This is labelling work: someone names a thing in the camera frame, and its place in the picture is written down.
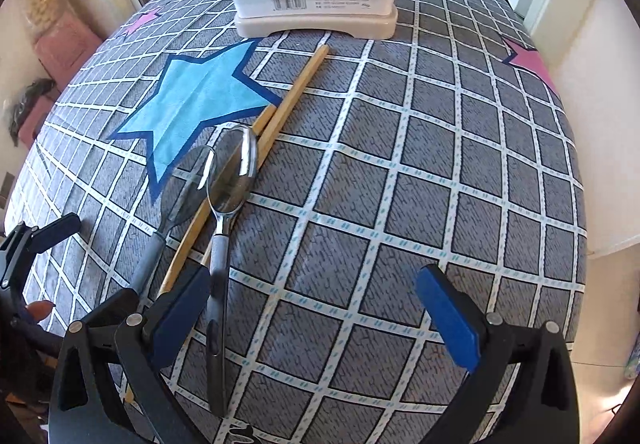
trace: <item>table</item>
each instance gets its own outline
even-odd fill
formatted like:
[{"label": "table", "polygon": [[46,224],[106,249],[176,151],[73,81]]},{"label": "table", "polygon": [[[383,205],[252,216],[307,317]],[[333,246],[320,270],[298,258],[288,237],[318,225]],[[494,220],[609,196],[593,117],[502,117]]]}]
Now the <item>table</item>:
[{"label": "table", "polygon": [[[416,271],[432,261],[481,309],[522,325],[553,319],[574,340],[586,255],[582,185],[560,99],[501,62],[510,53],[504,36],[530,46],[521,20],[503,0],[396,3],[389,41],[278,33],[245,68],[284,94],[320,43],[332,50],[234,228],[230,417],[207,411],[202,321],[162,371],[217,443],[228,442],[232,424],[251,424],[264,442],[419,442],[464,376],[414,294]],[[157,18],[124,32],[151,10]],[[78,235],[38,257],[27,284],[28,301],[56,303],[44,321],[51,331],[63,334],[126,286],[159,223],[145,143],[108,135],[153,91],[169,53],[202,56],[239,42],[233,17],[231,0],[152,0],[57,101],[6,216],[8,231],[22,219],[82,218]],[[185,229],[172,232],[146,304]],[[209,221],[194,258],[211,232]],[[126,377],[112,372],[124,391]],[[502,411],[511,372],[478,436]],[[149,436],[142,415],[127,409]]]}]

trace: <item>container base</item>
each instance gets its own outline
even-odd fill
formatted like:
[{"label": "container base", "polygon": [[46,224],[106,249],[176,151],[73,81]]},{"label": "container base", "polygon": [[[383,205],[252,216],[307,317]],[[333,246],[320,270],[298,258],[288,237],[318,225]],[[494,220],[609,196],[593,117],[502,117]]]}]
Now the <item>container base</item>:
[{"label": "container base", "polygon": [[265,38],[274,32],[295,29],[336,30],[356,39],[389,39],[396,32],[398,9],[394,5],[388,16],[361,14],[295,14],[234,20],[243,38]]}]

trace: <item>barcode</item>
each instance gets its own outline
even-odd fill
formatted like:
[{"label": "barcode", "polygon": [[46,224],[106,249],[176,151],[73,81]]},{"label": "barcode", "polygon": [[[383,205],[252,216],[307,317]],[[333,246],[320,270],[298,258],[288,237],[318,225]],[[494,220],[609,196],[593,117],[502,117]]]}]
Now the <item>barcode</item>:
[{"label": "barcode", "polygon": [[304,10],[306,0],[273,0],[274,10]]}]

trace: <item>blue star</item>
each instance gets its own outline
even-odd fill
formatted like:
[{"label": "blue star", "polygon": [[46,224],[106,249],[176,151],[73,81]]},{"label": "blue star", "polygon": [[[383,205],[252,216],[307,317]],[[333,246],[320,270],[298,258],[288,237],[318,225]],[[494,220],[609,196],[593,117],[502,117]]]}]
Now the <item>blue star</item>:
[{"label": "blue star", "polygon": [[206,58],[170,55],[156,91],[111,134],[146,140],[152,201],[204,128],[280,104],[280,97],[242,73],[258,42],[237,43]]}]

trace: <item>pink star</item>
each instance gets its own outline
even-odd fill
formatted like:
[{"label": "pink star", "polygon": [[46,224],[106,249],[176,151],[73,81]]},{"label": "pink star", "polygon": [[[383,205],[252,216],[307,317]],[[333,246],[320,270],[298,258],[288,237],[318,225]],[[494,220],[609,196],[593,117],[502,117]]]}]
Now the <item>pink star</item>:
[{"label": "pink star", "polygon": [[545,63],[535,48],[523,48],[523,46],[515,41],[511,41],[505,37],[502,39],[511,49],[511,55],[503,61],[504,64],[524,68],[528,72],[537,75],[555,94],[558,94],[554,82],[551,80],[551,76],[545,67]]},{"label": "pink star", "polygon": [[160,14],[158,14],[158,11],[160,9],[153,9],[150,10],[149,12],[145,12],[144,14],[141,14],[140,16],[138,16],[138,19],[136,19],[132,24],[130,24],[125,30],[125,34],[127,36],[132,35],[133,32],[135,32],[136,30],[138,30],[140,27],[142,27],[142,25],[146,25],[147,23],[149,23],[149,21],[153,21],[156,18],[160,17]]}]

